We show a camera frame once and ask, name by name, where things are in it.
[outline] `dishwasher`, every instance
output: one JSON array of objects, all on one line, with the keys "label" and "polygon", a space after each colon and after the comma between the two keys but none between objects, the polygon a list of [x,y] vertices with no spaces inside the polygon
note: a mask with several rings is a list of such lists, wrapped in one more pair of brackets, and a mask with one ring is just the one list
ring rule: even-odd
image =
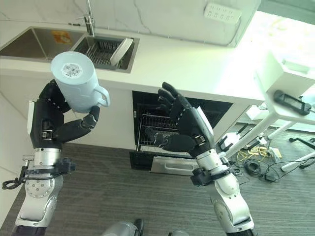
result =
[{"label": "dishwasher", "polygon": [[[159,108],[158,95],[133,91],[132,99],[136,150],[129,153],[131,167],[152,173],[191,176],[198,165],[189,153],[170,152],[156,147],[145,133],[146,128],[151,128],[163,134],[178,134],[171,118]],[[226,102],[187,99],[192,106],[203,109],[213,127],[232,105]]]}]

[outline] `marble wall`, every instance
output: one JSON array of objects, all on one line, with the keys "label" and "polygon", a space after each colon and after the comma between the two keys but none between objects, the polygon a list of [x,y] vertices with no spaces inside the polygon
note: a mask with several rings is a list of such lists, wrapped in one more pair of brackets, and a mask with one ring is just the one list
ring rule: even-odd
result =
[{"label": "marble wall", "polygon": [[[208,2],[242,10],[236,24],[207,19]],[[260,0],[91,0],[96,27],[235,46]],[[85,0],[0,0],[0,20],[81,23]]]}]

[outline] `power outlet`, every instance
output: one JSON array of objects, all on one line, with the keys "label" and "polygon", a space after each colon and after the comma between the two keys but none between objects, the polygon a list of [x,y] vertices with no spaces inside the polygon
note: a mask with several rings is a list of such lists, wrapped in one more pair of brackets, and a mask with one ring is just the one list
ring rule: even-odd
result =
[{"label": "power outlet", "polygon": [[236,24],[242,15],[242,11],[210,2],[206,6],[203,15],[213,20]]}]

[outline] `white plate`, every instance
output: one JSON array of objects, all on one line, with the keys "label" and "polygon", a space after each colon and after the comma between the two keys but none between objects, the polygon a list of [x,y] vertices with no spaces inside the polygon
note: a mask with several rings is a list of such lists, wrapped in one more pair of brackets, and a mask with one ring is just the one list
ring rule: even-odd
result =
[{"label": "white plate", "polygon": [[130,48],[133,42],[132,38],[125,38],[123,42],[118,46],[118,48],[114,51],[113,55],[110,58],[111,65],[117,65],[120,59],[125,55],[125,53]]}]

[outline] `yellow sticker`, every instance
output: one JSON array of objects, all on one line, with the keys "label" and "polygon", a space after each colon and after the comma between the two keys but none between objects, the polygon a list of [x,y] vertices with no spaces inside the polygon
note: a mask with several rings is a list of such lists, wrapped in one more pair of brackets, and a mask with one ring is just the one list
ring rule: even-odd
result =
[{"label": "yellow sticker", "polygon": [[53,35],[56,43],[72,44],[70,35],[66,31],[52,30],[51,34]]}]

